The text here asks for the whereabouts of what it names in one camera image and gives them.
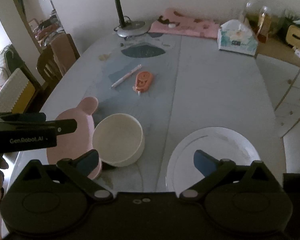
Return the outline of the pink bear-shaped plate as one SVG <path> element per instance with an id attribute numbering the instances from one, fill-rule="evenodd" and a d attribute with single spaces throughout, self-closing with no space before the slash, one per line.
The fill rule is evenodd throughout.
<path id="1" fill-rule="evenodd" d="M 98 108 L 95 97 L 81 100 L 77 107 L 68 109 L 57 116 L 57 120 L 74 119 L 77 129 L 70 134 L 57 136 L 57 146 L 47 148 L 47 161 L 55 165 L 61 159 L 77 159 L 93 150 L 92 137 L 94 133 L 93 113 Z"/>

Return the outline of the white plate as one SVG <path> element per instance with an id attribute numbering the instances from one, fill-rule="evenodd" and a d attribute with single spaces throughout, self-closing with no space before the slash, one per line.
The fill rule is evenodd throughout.
<path id="1" fill-rule="evenodd" d="M 174 149 L 167 167 L 168 191 L 179 195 L 204 178 L 194 165 L 197 150 L 217 160 L 230 159 L 237 165 L 249 166 L 260 160 L 252 143 L 240 133 L 224 127 L 199 129 L 185 137 Z"/>

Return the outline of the cream ceramic bowl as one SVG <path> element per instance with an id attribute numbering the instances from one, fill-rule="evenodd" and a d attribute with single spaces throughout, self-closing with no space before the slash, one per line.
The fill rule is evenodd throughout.
<path id="1" fill-rule="evenodd" d="M 136 118 L 118 113 L 108 116 L 96 126 L 92 144 L 102 162 L 114 167 L 125 167 L 141 157 L 145 137 Z"/>

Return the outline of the wooden chair left side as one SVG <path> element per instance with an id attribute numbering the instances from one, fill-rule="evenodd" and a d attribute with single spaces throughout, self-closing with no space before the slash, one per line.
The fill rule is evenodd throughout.
<path id="1" fill-rule="evenodd" d="M 80 54 L 70 34 L 59 34 L 42 51 L 36 70 L 53 90 L 79 59 Z"/>

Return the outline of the orange correction tape dispenser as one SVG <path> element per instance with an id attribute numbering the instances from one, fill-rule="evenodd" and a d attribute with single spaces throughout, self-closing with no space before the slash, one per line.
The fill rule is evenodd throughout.
<path id="1" fill-rule="evenodd" d="M 147 92 L 153 82 L 154 76 L 152 73 L 143 71 L 137 74 L 133 90 L 140 95 Z"/>

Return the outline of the pink pen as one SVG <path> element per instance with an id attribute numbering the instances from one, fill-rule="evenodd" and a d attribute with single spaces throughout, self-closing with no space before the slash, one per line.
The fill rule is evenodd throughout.
<path id="1" fill-rule="evenodd" d="M 143 66 L 141 64 L 139 64 L 137 67 L 135 67 L 130 72 L 128 72 L 127 74 L 125 74 L 123 77 L 121 77 L 120 79 L 118 79 L 115 83 L 113 83 L 111 85 L 111 88 L 116 88 L 117 86 L 119 86 L 122 82 L 124 82 L 126 79 L 128 79 L 129 77 L 131 77 L 135 72 L 137 72 L 138 70 L 140 70 L 142 67 Z"/>

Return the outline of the white drawer cabinet wooden top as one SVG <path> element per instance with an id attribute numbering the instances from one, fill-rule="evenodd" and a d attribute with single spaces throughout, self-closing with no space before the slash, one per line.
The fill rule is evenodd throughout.
<path id="1" fill-rule="evenodd" d="M 270 38 L 258 45 L 255 60 L 283 137 L 300 121 L 300 51 Z"/>

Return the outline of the tissue box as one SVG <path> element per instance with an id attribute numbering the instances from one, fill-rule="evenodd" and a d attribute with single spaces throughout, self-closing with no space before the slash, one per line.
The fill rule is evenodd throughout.
<path id="1" fill-rule="evenodd" d="M 239 20 L 230 20 L 222 24 L 217 36 L 218 49 L 255 56 L 258 40 L 253 31 Z"/>

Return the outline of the grey desk lamp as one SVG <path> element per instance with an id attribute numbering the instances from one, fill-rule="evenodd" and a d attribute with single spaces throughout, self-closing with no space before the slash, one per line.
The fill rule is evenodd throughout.
<path id="1" fill-rule="evenodd" d="M 132 38 L 142 36 L 150 31 L 151 22 L 142 18 L 130 17 L 126 14 L 126 6 L 129 5 L 129 12 L 136 9 L 135 0 L 114 0 L 118 16 L 118 26 L 114 29 L 121 38 Z"/>

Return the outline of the pink cloth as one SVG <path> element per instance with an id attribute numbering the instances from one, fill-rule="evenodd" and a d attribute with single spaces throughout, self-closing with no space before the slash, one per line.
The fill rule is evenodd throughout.
<path id="1" fill-rule="evenodd" d="M 168 8 L 152 23 L 150 33 L 173 34 L 216 40 L 220 24 L 213 20 L 192 18 Z"/>

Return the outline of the yellow tissue holder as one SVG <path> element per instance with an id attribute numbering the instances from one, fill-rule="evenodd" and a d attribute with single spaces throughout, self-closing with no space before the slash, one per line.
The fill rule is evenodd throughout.
<path id="1" fill-rule="evenodd" d="M 286 42 L 296 47 L 297 49 L 300 49 L 300 28 L 295 25 L 290 25 L 287 30 L 286 35 Z"/>

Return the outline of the glass jar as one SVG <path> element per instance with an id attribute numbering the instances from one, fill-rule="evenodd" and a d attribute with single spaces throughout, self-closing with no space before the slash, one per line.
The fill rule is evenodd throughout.
<path id="1" fill-rule="evenodd" d="M 282 27 L 286 7 L 277 0 L 246 0 L 243 13 L 261 43 Z"/>

